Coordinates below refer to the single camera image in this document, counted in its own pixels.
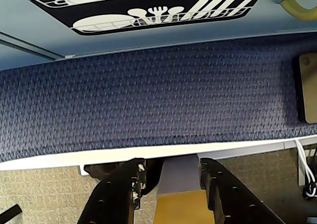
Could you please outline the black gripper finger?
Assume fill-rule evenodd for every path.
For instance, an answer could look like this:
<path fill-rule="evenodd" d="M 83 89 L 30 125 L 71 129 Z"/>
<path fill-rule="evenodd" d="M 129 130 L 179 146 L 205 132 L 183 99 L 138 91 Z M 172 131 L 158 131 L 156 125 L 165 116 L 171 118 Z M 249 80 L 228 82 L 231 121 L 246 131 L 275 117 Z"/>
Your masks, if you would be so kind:
<path fill-rule="evenodd" d="M 200 159 L 200 187 L 216 224 L 283 224 L 244 183 L 221 163 Z"/>
<path fill-rule="evenodd" d="M 92 191 L 79 224 L 132 224 L 146 187 L 146 160 L 131 159 L 113 170 L 107 164 L 85 165 L 99 183 Z"/>

